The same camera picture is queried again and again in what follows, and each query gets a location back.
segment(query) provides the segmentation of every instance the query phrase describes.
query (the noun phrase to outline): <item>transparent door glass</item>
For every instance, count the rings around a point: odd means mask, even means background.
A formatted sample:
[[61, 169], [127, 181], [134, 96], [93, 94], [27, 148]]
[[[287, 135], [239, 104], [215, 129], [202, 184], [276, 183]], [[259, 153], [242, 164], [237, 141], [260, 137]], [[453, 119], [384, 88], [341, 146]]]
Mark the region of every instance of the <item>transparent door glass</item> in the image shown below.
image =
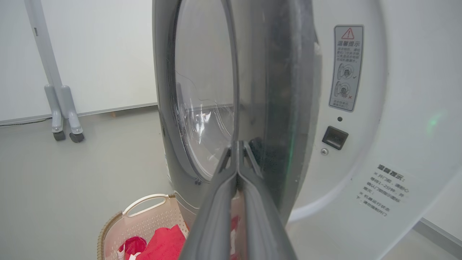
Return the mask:
[[185, 148], [198, 174], [209, 180], [234, 131], [231, 48], [220, 1], [183, 0], [175, 76]]

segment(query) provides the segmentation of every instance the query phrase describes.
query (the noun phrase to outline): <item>basket handle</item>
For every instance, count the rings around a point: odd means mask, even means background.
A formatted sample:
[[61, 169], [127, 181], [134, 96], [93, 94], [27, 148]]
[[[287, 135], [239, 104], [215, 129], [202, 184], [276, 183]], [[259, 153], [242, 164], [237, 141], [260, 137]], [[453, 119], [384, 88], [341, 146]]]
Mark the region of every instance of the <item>basket handle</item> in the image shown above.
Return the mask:
[[[167, 198], [168, 198], [168, 197], [169, 197], [169, 196], [166, 195], [166, 194], [152, 194], [152, 195], [148, 195], [148, 196], [142, 197], [142, 198], [138, 199], [137, 201], [131, 203], [130, 206], [128, 206], [128, 207], [122, 212], [122, 216], [134, 217], [134, 216], [136, 216], [136, 215], [138, 215], [138, 214], [141, 214], [141, 213], [144, 213], [144, 212], [146, 212], [146, 211], [148, 211], [148, 210], [152, 210], [153, 208], [158, 207], [158, 206], [164, 204], [164, 203], [167, 201]], [[151, 199], [154, 199], [154, 198], [163, 198], [164, 200], [163, 200], [162, 202], [160, 202], [160, 203], [155, 204], [155, 205], [152, 206], [152, 207], [149, 207], [149, 208], [145, 209], [145, 210], [136, 212], [136, 213], [134, 213], [134, 214], [132, 214], [132, 215], [129, 215], [129, 214], [128, 214], [128, 213], [130, 212], [130, 210], [132, 210], [134, 207], [140, 205], [141, 203], [143, 203], [143, 202], [145, 202], [145, 201], [148, 201], [148, 200], [151, 200]]]

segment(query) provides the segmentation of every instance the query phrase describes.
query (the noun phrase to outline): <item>laundry basket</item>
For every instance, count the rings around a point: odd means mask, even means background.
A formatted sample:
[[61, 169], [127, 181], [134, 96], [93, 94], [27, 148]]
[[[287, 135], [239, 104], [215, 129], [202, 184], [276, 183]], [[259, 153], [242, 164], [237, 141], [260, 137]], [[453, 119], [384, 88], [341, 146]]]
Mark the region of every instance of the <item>laundry basket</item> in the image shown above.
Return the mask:
[[[129, 214], [134, 207], [154, 198], [164, 200], [148, 209]], [[117, 250], [128, 238], [139, 236], [149, 242], [157, 229], [172, 228], [177, 224], [184, 236], [188, 237], [189, 231], [174, 194], [153, 194], [140, 198], [104, 225], [98, 237], [97, 260], [118, 260]]]

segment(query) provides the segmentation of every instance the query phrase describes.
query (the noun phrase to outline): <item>floor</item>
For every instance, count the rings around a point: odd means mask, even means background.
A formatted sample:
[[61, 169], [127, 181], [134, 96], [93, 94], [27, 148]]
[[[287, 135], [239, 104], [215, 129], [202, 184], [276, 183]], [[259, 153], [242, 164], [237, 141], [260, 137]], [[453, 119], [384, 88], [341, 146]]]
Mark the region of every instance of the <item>floor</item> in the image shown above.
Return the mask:
[[[157, 109], [115, 114], [81, 117], [78, 144], [56, 142], [49, 121], [0, 127], [0, 259], [94, 259], [111, 216], [173, 192]], [[456, 260], [413, 230], [384, 259]]]

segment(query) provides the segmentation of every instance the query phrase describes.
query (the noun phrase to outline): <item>black wheel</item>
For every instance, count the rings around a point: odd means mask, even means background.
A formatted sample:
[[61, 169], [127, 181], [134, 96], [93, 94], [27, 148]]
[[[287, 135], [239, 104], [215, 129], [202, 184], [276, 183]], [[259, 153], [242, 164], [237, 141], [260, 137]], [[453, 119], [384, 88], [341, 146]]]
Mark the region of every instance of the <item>black wheel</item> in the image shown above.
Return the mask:
[[55, 140], [57, 140], [57, 141], [61, 141], [61, 140], [65, 140], [65, 139], [66, 139], [66, 135], [64, 134], [64, 131], [57, 132], [57, 133], [53, 133], [53, 137], [54, 137]]
[[81, 141], [83, 141], [85, 139], [84, 134], [76, 134], [75, 135], [73, 133], [70, 133], [69, 137], [71, 137], [72, 142], [75, 142], [75, 143], [81, 142]]

